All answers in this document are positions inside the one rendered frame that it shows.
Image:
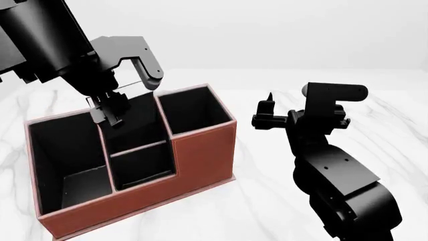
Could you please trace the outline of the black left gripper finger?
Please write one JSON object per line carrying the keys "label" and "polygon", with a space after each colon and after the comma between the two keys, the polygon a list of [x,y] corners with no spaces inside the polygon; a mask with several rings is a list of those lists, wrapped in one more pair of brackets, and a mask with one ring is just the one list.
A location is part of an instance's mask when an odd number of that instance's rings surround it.
{"label": "black left gripper finger", "polygon": [[105,115],[112,128],[119,128],[123,124],[121,116],[130,109],[128,98],[118,92],[107,92]]}
{"label": "black left gripper finger", "polygon": [[104,112],[104,108],[106,107],[108,95],[101,94],[99,96],[91,96],[90,100],[92,101],[90,115],[92,120],[96,124],[100,124],[102,122],[108,121],[108,115]]}

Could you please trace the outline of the brown leather desk caddy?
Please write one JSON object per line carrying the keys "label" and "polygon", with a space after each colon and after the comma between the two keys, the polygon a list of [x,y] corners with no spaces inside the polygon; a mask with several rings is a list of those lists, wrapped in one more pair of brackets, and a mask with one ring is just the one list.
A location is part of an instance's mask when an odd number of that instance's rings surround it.
{"label": "brown leather desk caddy", "polygon": [[36,217],[52,241],[234,179],[237,121],[208,84],[130,103],[118,130],[87,109],[26,122]]}

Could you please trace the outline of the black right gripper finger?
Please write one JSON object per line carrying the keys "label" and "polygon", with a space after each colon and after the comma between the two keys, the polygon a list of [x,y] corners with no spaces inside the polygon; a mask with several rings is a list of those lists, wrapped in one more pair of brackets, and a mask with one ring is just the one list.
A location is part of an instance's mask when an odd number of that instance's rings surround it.
{"label": "black right gripper finger", "polygon": [[275,102],[273,100],[273,94],[270,92],[267,100],[261,100],[257,104],[256,115],[274,115]]}
{"label": "black right gripper finger", "polygon": [[251,125],[256,130],[270,130],[273,128],[286,128],[286,116],[253,115]]}

